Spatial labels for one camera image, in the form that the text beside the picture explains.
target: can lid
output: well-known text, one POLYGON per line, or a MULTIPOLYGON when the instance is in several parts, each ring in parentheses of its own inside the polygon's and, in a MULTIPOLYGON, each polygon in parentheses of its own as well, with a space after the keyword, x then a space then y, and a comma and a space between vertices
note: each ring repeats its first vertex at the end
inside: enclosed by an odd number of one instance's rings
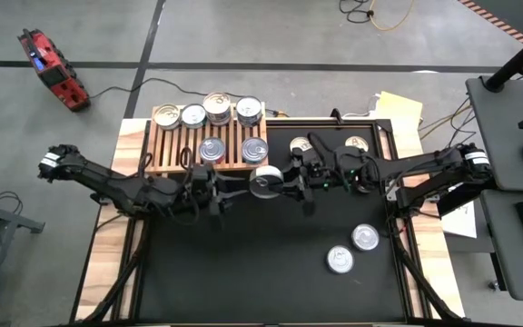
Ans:
POLYGON ((260 162, 268 155, 268 144, 259 137, 249 137, 243 141, 242 156, 246 161, 260 162))
POLYGON ((352 231, 352 242, 359 250, 372 250, 379 245, 379 233, 371 225, 362 223, 352 231))
POLYGON ((346 142, 344 142, 344 145, 354 146, 364 151, 369 151, 369 144, 367 143, 367 140, 363 139, 360 136, 351 136, 347 138, 346 142))
POLYGON ((235 105, 237 112, 245 117, 254 117, 262 111, 262 103, 253 96, 245 96, 235 105))
POLYGON ((179 108, 174 104, 163 104, 154 113, 154 122, 159 126, 171 126, 179 120, 179 108))
POLYGON ((283 174, 280 169, 264 165, 250 173, 250 192, 260 199, 273 199, 280 195, 283 187, 283 174))
POLYGON ((347 273, 354 265, 354 257, 345 246, 336 245, 326 256, 328 267, 335 273, 347 273))
POLYGON ((225 144, 219 137, 208 137, 199 145, 199 154, 206 161, 216 161, 225 154, 225 144))
POLYGON ((205 119, 205 109, 200 104, 188 104, 181 111, 181 118, 186 124, 198 124, 205 119))
POLYGON ((230 104, 229 95, 221 92, 210 93, 203 99, 203 107, 210 114, 223 114, 229 110, 230 104))
POLYGON ((310 141, 305 137, 296 137, 295 139, 291 140, 290 142, 290 152, 293 151, 294 148, 301 148, 302 151, 310 150, 312 148, 312 144, 310 144, 310 141))

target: wooden tray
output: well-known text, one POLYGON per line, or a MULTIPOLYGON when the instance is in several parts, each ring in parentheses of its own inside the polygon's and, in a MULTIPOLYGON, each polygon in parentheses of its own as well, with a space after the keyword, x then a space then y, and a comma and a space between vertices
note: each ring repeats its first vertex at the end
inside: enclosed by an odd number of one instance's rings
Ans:
MULTIPOLYGON (((159 106, 153 108, 153 115, 159 106)), ((215 136, 225 143, 225 160, 223 163, 215 164, 217 171, 251 170, 257 166, 268 164, 266 157, 260 164, 245 163, 242 158, 242 142, 248 137, 260 137, 268 142, 265 122, 265 103, 261 103, 262 117, 260 123, 255 127, 243 127, 237 121, 235 104, 232 104, 232 119, 225 126, 214 126, 211 122, 199 129, 188 129, 185 126, 175 128, 172 131, 164 131, 154 120, 151 120, 151 132, 149 133, 148 152, 153 154, 153 161, 146 168, 150 174, 182 173, 183 168, 179 163, 181 150, 188 146, 192 150, 193 160, 202 164, 199 155, 199 144, 207 137, 215 136)))

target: red device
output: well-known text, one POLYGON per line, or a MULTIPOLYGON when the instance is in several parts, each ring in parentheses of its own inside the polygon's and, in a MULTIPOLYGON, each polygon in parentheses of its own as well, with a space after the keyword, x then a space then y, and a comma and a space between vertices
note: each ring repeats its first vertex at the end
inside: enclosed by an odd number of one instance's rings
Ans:
POLYGON ((78 79, 74 68, 40 30, 28 31, 18 36, 19 42, 29 57, 37 76, 44 85, 73 112, 90 105, 90 95, 78 79))

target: concrete floor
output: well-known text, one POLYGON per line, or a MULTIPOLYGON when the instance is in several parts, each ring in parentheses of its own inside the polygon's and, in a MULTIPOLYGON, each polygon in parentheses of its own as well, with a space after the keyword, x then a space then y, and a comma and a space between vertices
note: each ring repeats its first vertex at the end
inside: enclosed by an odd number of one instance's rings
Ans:
MULTIPOLYGON (((37 27, 73 61, 137 62, 156 0, 0 0, 0 60, 24 60, 15 37, 37 27)), ((378 2, 381 22, 403 15, 407 0, 378 2)), ((352 25, 334 1, 169 0, 151 62, 501 65, 521 44, 455 0, 418 0, 398 30, 381 33, 352 25)), ((111 85, 130 87, 136 70, 78 69, 90 94, 111 85)), ((479 74, 269 71, 159 71, 187 90, 253 94, 292 116, 325 115, 333 107, 363 113, 370 97, 388 91, 424 103, 432 122, 466 98, 464 82, 479 74)), ((0 277, 0 322, 39 326, 67 322, 80 282, 98 206, 76 183, 37 180, 47 146, 76 144, 92 160, 109 164, 128 94, 109 92, 72 114, 42 87, 32 69, 0 68, 0 191, 13 190, 24 214, 46 222, 44 233, 18 233, 0 277)), ((169 85, 142 88, 134 117, 162 103, 200 99, 169 85)), ((469 125, 477 131, 477 126, 469 125)), ((445 146, 439 128, 425 150, 445 146)), ((481 142, 479 136, 475 141, 481 142)), ((523 302, 483 287, 493 278, 489 258, 457 254, 453 262, 468 317, 523 324, 523 302)))

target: tin can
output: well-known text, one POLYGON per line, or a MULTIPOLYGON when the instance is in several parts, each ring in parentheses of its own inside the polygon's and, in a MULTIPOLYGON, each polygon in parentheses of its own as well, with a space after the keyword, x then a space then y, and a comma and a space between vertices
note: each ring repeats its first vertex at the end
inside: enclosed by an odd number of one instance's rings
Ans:
POLYGON ((310 144, 310 141, 308 141, 305 137, 296 137, 295 139, 291 140, 290 142, 290 152, 294 150, 294 148, 301 148, 301 150, 307 151, 312 148, 312 144, 310 144))
POLYGON ((232 101, 229 95, 221 92, 213 92, 203 99, 203 107, 207 118, 215 126, 223 126, 232 119, 232 101))
POLYGON ((225 143, 219 137, 208 137, 201 141, 199 154, 205 163, 220 164, 225 159, 225 143))
POLYGON ((354 265, 354 257, 345 246, 336 245, 328 251, 326 263, 334 273, 347 273, 354 265))
POLYGON ((361 251, 370 251, 379 245, 379 233, 367 223, 362 223, 352 231, 352 242, 361 251))
POLYGON ((261 164, 268 156, 268 144, 259 137, 248 137, 242 144, 242 158, 247 164, 261 164))
POLYGON ((181 111, 174 104, 163 104, 154 113, 153 120, 163 130, 172 130, 179 126, 181 111))
POLYGON ((344 145, 358 147, 359 149, 364 150, 364 152, 369 151, 369 144, 367 143, 367 140, 360 136, 351 136, 347 138, 346 142, 344 142, 344 145))
POLYGON ((181 120, 187 128, 201 128, 205 125, 205 108, 200 104, 189 104, 181 111, 181 120))
POLYGON ((235 105, 237 120, 242 126, 254 127, 262 119, 262 103, 253 96, 240 99, 235 105))
POLYGON ((260 199, 273 199, 283 188, 283 174, 280 169, 264 165, 250 173, 250 192, 260 199))

